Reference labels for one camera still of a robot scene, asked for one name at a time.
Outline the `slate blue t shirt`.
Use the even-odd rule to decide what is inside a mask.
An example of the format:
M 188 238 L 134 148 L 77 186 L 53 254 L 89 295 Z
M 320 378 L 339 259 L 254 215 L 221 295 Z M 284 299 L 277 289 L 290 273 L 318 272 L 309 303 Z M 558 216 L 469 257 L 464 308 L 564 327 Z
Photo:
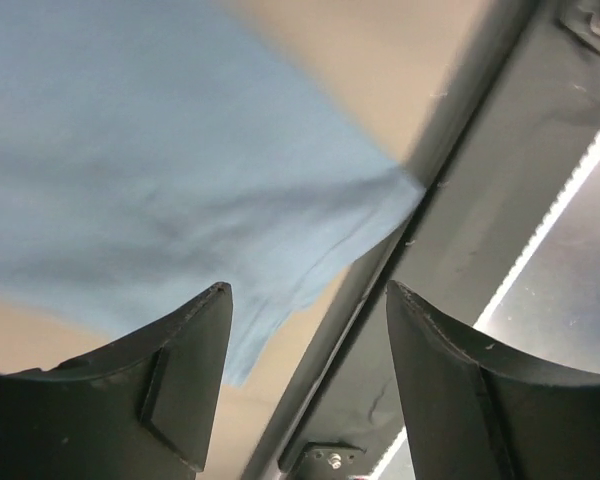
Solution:
M 125 335 L 233 290 L 224 381 L 419 182 L 211 1 L 0 1 L 0 297 Z

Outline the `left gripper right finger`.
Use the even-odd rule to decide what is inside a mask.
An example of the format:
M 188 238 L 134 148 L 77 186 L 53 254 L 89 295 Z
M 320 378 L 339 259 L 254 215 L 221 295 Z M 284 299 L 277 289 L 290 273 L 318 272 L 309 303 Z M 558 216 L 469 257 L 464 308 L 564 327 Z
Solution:
M 510 347 L 405 285 L 386 301 L 419 479 L 600 479 L 600 374 Z

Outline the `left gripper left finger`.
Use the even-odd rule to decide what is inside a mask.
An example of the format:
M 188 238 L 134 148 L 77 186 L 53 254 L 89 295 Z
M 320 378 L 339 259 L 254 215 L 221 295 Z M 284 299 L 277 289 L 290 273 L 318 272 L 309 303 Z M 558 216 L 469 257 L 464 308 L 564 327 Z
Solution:
M 206 466 L 232 290 L 51 370 L 0 374 L 0 479 L 193 479 Z

